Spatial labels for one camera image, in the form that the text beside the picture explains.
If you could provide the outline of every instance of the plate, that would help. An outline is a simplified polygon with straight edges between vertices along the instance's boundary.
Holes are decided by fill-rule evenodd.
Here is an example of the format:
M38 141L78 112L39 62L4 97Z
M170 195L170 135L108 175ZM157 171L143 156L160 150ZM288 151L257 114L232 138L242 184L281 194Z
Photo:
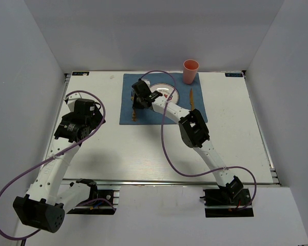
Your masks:
M171 85L163 84L163 83L152 85L149 88L151 92L153 91L161 92L165 98L168 98L170 94L172 93L172 91L174 90L174 88ZM177 90L175 90L174 94L172 95L171 102L174 104L177 104L178 100L179 100L179 93Z

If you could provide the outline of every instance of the blue mat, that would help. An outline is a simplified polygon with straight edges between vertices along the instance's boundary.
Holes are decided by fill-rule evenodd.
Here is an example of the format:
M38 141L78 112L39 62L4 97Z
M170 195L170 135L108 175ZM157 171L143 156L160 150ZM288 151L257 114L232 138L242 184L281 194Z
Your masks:
M132 101L131 101L131 86L138 81L142 74L124 74L123 75L123 88L122 88L122 105L120 114L120 125L160 125L162 121L162 115L148 109L136 109L137 121L132 121ZM172 73L172 76L177 82L177 90L179 92L178 105L182 108L190 110L189 92L193 89L193 98L195 108L198 109L204 121L207 122L205 113L202 89L200 84L199 74L196 74L195 80L191 85L186 85L182 82L182 73ZM150 85L166 83L174 85L172 79L164 73L150 73L147 74L145 79L150 81ZM172 120L166 118L165 124L175 124Z

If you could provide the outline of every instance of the gray wall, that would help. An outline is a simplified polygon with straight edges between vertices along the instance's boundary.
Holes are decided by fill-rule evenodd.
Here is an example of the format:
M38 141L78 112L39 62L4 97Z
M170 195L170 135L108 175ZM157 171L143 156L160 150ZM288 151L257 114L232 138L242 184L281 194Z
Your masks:
M64 72L247 69L283 0L25 0Z
M24 1L0 0L0 189L42 159L63 82ZM30 181L17 181L0 200L0 226L10 235L17 223L12 202ZM0 245L10 242L0 236Z
M285 1L247 72L278 177L308 235L308 1Z

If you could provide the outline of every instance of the pink cup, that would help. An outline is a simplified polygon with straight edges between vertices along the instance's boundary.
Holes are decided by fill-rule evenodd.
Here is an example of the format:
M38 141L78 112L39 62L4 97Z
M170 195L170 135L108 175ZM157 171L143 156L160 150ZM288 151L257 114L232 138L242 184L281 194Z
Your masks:
M199 69L199 63L195 60L186 60L184 62L183 81L185 84L190 85L193 83L197 70Z

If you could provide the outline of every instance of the robotic arm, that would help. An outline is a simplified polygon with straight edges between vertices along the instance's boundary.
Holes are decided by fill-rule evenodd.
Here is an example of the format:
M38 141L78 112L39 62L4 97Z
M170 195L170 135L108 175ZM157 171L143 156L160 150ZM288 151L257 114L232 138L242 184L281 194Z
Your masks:
M52 233L61 227L65 213L80 202L97 197L96 182L90 179L79 179L71 183L70 189L58 195L65 172L80 146L59 157L55 157L54 153L87 137L103 118L93 100L70 96L66 103L72 112L62 117L54 134L49 149L54 160L42 167L26 195L16 197L13 203L23 224Z
M162 93L151 92L148 84L143 80L133 84L132 88L134 109L152 109L163 114L167 99ZM197 109L190 111L170 102L167 105L165 116L179 125L183 142L202 157L210 170L226 167L210 140L209 130L200 111ZM242 191L242 182L231 170L223 169L213 172L213 175L220 190L231 200Z

